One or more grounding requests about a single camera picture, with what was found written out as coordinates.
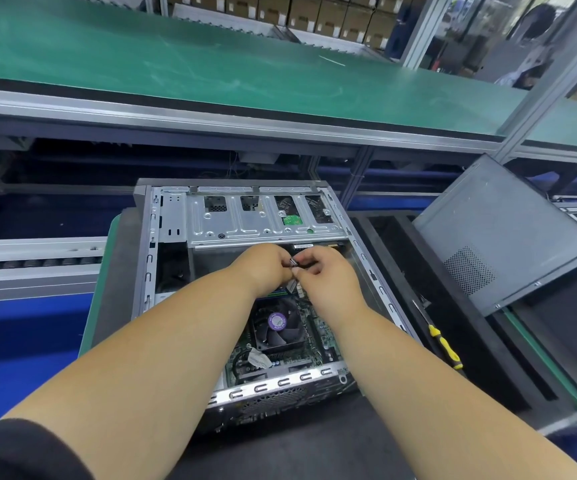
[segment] person's right hand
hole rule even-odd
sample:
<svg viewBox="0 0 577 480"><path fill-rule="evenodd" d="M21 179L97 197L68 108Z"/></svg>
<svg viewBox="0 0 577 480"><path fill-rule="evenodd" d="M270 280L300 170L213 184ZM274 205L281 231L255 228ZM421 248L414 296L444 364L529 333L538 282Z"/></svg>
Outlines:
<svg viewBox="0 0 577 480"><path fill-rule="evenodd" d="M333 332L367 307L353 266L335 249L314 246L293 259L303 266L315 263L308 269L294 267L291 271Z"/></svg>

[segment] metal computer chassis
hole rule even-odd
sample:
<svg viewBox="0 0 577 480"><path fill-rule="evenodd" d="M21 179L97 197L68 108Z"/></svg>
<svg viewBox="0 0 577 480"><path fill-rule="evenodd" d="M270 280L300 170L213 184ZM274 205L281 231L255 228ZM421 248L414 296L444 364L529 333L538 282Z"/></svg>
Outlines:
<svg viewBox="0 0 577 480"><path fill-rule="evenodd" d="M233 180L138 182L136 201L143 204L143 215L132 318L171 294L157 294L155 290L158 247L162 243L185 242L189 249L201 252L260 242L348 241L352 246L348 259L369 306L418 339L331 187L321 181L239 180L237 184L234 186ZM242 196L257 197L263 210L244 210ZM284 223L285 213L277 207L276 196L293 199L301 224ZM316 222L306 196L321 196L330 222ZM219 206L219 212L207 212L204 197L223 197L218 203L224 205ZM231 388L226 387L223 372L199 429L248 422L314 403L340 394L354 383L343 360Z"/></svg>

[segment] black sleeve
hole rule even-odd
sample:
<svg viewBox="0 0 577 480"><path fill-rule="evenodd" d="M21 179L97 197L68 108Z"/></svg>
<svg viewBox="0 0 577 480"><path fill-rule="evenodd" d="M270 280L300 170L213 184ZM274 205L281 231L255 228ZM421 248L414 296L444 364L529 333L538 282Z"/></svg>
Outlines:
<svg viewBox="0 0 577 480"><path fill-rule="evenodd" d="M77 455L44 427L0 420L0 480L93 480Z"/></svg>

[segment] forearm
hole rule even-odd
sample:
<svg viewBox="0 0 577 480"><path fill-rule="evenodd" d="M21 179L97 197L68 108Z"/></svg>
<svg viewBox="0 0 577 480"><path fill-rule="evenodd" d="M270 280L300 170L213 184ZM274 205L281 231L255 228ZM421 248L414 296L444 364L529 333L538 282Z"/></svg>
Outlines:
<svg viewBox="0 0 577 480"><path fill-rule="evenodd" d="M97 480L162 479L179 459L254 294L228 269L191 283L7 414L60 436Z"/></svg>
<svg viewBox="0 0 577 480"><path fill-rule="evenodd" d="M334 332L418 479L577 479L573 460L385 318L366 308Z"/></svg>

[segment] hand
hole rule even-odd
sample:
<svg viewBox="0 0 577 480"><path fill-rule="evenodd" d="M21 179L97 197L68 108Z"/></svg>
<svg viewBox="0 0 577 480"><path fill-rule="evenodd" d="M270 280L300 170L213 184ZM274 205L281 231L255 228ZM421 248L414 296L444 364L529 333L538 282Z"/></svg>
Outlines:
<svg viewBox="0 0 577 480"><path fill-rule="evenodd" d="M314 246L293 259L302 265L315 262L309 269L294 267L292 272L333 332L367 307L353 266L338 251Z"/></svg>
<svg viewBox="0 0 577 480"><path fill-rule="evenodd" d="M268 295L293 278L291 255L275 244L256 244L245 250L228 269L237 280L245 280L256 298Z"/></svg>

